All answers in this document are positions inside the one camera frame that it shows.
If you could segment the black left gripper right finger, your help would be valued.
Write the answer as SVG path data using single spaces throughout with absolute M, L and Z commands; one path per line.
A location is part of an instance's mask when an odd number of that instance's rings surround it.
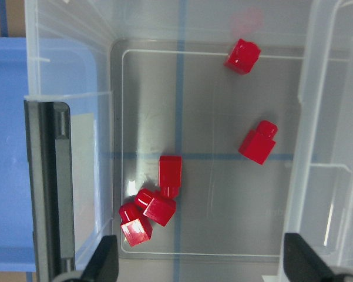
M 289 281 L 340 281 L 298 233 L 284 235 L 283 269 Z

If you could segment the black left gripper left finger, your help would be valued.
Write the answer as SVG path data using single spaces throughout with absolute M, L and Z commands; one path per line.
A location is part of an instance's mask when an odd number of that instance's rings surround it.
M 93 256 L 85 267 L 81 281 L 117 281 L 119 258 L 117 237 L 103 236 Z

